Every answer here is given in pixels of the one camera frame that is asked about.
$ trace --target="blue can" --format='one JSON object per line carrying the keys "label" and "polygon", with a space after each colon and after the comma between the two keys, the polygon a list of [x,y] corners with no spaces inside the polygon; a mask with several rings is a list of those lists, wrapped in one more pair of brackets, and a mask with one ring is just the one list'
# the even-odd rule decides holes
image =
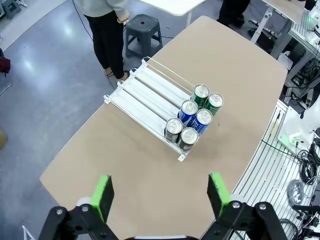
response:
{"label": "blue can", "polygon": [[212,113],[208,109],[200,109],[190,124],[191,128],[195,129],[198,134],[203,134],[208,125],[212,122],[213,119]]}
{"label": "blue can", "polygon": [[183,125],[189,126],[191,121],[195,118],[198,111],[198,104],[193,100],[186,100],[182,103],[178,113],[178,119],[181,120]]}

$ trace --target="wooden tabletop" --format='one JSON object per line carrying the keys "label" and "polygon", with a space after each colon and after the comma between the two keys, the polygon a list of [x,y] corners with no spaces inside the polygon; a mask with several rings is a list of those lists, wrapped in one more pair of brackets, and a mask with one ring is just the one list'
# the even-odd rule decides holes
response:
{"label": "wooden tabletop", "polygon": [[262,0],[285,15],[296,24],[301,23],[306,1],[298,0]]}
{"label": "wooden tabletop", "polygon": [[228,190],[234,189],[265,132],[287,70],[205,16],[154,59],[224,97],[223,107],[187,158],[179,162],[165,143],[112,103],[103,104],[40,180],[59,204],[72,209],[80,197],[92,195],[100,175],[112,175],[115,196],[108,225],[118,238],[199,238],[214,219],[208,174],[220,172]]}

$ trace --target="drink can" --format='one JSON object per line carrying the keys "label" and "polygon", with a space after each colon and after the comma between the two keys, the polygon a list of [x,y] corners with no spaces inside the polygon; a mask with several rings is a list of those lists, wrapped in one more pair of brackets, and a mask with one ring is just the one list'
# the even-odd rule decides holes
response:
{"label": "drink can", "polygon": [[212,113],[212,116],[214,116],[224,104],[224,101],[225,100],[221,94],[214,92],[209,95],[208,100],[205,102],[203,108],[208,109]]}
{"label": "drink can", "polygon": [[195,129],[198,134],[203,134],[208,125],[212,122],[214,116],[208,109],[200,109],[191,123],[191,128]]}
{"label": "drink can", "polygon": [[182,103],[180,111],[178,112],[178,119],[188,127],[188,124],[194,119],[198,112],[198,105],[193,100],[186,100]]}
{"label": "drink can", "polygon": [[191,100],[195,101],[198,104],[198,109],[202,109],[207,98],[209,96],[210,90],[206,85],[198,84],[193,90],[191,95]]}
{"label": "drink can", "polygon": [[164,128],[164,136],[169,142],[175,144],[179,139],[179,134],[182,131],[183,123],[179,118],[170,118]]}
{"label": "drink can", "polygon": [[196,143],[198,138],[199,135],[197,131],[191,127],[187,127],[183,129],[181,132],[178,147],[181,148],[184,152],[187,152]]}

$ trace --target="person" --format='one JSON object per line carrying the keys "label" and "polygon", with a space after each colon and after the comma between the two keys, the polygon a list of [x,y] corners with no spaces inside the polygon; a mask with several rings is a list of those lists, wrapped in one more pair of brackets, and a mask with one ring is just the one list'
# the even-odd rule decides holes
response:
{"label": "person", "polygon": [[75,0],[87,18],[93,37],[94,53],[107,77],[126,80],[122,50],[124,22],[129,19],[126,0]]}
{"label": "person", "polygon": [[227,27],[234,24],[240,28],[245,22],[243,13],[249,3],[250,0],[223,0],[217,22]]}

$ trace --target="green can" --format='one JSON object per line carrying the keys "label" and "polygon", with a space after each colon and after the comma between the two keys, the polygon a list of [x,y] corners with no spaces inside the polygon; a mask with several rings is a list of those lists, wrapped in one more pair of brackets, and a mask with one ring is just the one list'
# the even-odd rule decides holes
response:
{"label": "green can", "polygon": [[198,109],[202,109],[207,98],[209,96],[210,90],[206,85],[198,84],[195,86],[193,90],[193,94],[191,95],[191,100],[195,101],[198,105]]}
{"label": "green can", "polygon": [[224,104],[224,101],[225,100],[221,94],[214,92],[209,95],[208,100],[205,102],[203,108],[208,109],[214,116]]}

